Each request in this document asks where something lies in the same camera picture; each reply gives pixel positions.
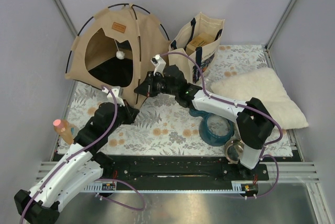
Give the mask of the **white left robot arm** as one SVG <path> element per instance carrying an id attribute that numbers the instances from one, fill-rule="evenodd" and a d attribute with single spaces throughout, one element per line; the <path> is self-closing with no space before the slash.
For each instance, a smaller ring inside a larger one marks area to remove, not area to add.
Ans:
<path id="1" fill-rule="evenodd" d="M 119 178 L 115 161 L 100 149 L 114 130 L 132 124 L 138 113 L 138 109 L 128 105 L 100 104 L 60 161 L 30 190 L 16 193 L 20 222 L 56 223 L 67 204 L 82 192 L 104 199 L 118 185 L 134 190 Z"/>

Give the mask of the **beige fabric pet tent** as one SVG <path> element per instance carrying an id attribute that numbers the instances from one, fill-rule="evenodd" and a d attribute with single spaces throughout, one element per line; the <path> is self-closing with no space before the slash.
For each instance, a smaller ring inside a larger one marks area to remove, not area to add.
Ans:
<path id="1" fill-rule="evenodd" d="M 168 50 L 170 39 L 161 22 L 143 7 L 134 5 L 141 38 L 141 82 L 153 71 L 150 62 L 156 54 Z M 123 51 L 125 58 L 116 58 Z M 138 43 L 136 24 L 129 3 L 111 5 L 92 16 L 77 34 L 68 58 L 65 78 L 95 88 L 103 85 L 122 88 L 122 97 L 139 109 L 145 96 L 134 93 L 137 82 Z"/>

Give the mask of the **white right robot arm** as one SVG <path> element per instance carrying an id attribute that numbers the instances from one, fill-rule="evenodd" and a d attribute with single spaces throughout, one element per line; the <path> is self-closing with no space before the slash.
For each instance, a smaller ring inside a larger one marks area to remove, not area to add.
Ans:
<path id="1" fill-rule="evenodd" d="M 234 102 L 210 95 L 204 88 L 189 83 L 176 65 L 166 67 L 162 73 L 149 71 L 134 92 L 146 97 L 155 97 L 159 93 L 173 95 L 184 108 L 215 114 L 232 121 L 244 143 L 236 170 L 242 179 L 254 179 L 265 141 L 275 126 L 270 113 L 259 99 Z"/>

